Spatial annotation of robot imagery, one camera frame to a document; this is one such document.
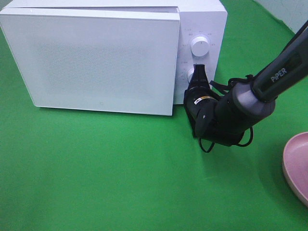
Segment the pink plate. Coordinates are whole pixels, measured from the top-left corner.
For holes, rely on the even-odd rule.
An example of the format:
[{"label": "pink plate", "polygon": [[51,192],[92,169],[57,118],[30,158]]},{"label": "pink plate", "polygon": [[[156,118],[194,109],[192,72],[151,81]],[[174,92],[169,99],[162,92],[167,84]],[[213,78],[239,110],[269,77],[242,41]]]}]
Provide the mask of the pink plate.
[{"label": "pink plate", "polygon": [[288,141],[282,167],[291,189],[308,206],[308,132],[297,134]]}]

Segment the green tablecloth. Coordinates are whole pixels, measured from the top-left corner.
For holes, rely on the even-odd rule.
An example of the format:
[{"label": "green tablecloth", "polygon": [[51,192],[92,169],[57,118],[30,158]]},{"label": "green tablecloth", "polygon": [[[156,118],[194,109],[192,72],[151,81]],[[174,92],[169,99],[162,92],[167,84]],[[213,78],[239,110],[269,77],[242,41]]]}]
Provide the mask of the green tablecloth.
[{"label": "green tablecloth", "polygon": [[[223,0],[218,82],[256,74],[293,36],[252,1]],[[33,106],[0,34],[0,230],[308,230],[282,152],[308,130],[308,78],[246,147],[203,153],[172,117]]]}]

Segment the white microwave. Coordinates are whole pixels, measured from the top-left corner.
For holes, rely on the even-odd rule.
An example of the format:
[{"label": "white microwave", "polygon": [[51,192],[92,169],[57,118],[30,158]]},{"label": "white microwave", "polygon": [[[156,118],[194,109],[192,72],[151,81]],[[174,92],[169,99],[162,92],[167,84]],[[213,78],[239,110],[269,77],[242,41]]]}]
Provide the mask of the white microwave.
[{"label": "white microwave", "polygon": [[214,79],[219,0],[13,0],[0,25],[38,107],[172,115],[193,64]]}]

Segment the black wire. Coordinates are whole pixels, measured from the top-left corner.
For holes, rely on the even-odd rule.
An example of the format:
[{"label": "black wire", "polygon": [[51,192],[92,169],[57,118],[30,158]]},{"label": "black wire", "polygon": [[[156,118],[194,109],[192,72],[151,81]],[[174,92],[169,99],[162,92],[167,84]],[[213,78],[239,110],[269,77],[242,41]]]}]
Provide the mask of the black wire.
[{"label": "black wire", "polygon": [[212,142],[212,144],[209,147],[209,149],[205,150],[204,147],[202,146],[201,138],[199,138],[199,146],[200,146],[201,150],[204,151],[205,153],[209,153],[214,148],[214,145],[215,145],[215,143]]},{"label": "black wire", "polygon": [[252,127],[250,127],[250,138],[249,138],[249,141],[245,144],[237,144],[237,146],[239,147],[246,147],[248,145],[251,144],[252,140],[254,139],[254,129]]}]

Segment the microwave door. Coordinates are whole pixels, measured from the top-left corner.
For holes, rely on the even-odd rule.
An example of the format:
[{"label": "microwave door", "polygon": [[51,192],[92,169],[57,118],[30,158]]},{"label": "microwave door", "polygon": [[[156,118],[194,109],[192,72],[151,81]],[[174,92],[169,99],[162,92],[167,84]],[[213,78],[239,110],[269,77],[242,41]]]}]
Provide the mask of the microwave door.
[{"label": "microwave door", "polygon": [[34,105],[172,115],[178,13],[4,8],[0,23]]}]

